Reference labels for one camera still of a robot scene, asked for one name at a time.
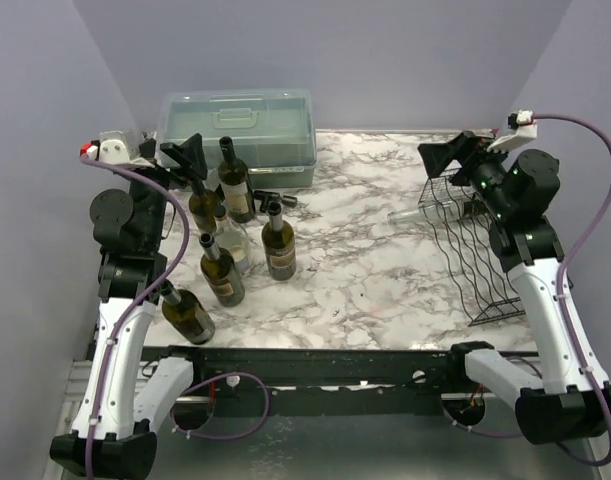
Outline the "dark wine bottle maroon label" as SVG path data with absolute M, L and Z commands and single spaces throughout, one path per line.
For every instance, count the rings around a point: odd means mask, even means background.
M 296 272 L 295 235 L 292 225 L 283 219 L 282 206 L 272 201 L 267 208 L 268 222 L 261 240 L 270 276 L 277 281 L 290 279 Z

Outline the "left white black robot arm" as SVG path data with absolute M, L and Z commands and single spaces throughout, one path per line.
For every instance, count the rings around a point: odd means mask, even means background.
M 49 456 L 87 479 L 144 479 L 154 464 L 157 431 L 182 393 L 199 393 L 205 368 L 192 360 L 163 360 L 142 390 L 136 388 L 147 330 L 163 283 L 183 258 L 184 238 L 172 260 L 160 254 L 166 206 L 180 204 L 171 190 L 203 180 L 207 167 L 202 138 L 167 142 L 178 167 L 145 157 L 154 147 L 107 132 L 80 150 L 83 164 L 109 170 L 130 181 L 128 190 L 108 189 L 92 201 L 89 216 L 100 246 L 98 337 L 87 388 L 69 432 L 55 436 Z

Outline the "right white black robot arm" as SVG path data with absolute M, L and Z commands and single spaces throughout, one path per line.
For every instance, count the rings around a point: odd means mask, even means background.
M 445 379 L 465 392 L 481 384 L 515 413 L 532 444 L 598 437 L 611 427 L 611 381 L 593 354 L 571 297 L 567 258 L 545 212 L 559 190 L 559 161 L 527 149 L 511 168 L 492 140 L 471 131 L 418 152 L 428 177 L 452 162 L 454 186 L 470 187 L 491 217 L 489 243 L 517 291 L 540 357 L 534 376 L 485 342 L 452 346 Z

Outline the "dark bottle tan label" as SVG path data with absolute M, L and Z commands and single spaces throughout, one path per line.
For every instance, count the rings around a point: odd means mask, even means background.
M 239 305 L 244 300 L 245 288 L 233 256 L 210 233 L 201 234 L 199 242 L 203 248 L 200 268 L 211 291 L 224 307 Z

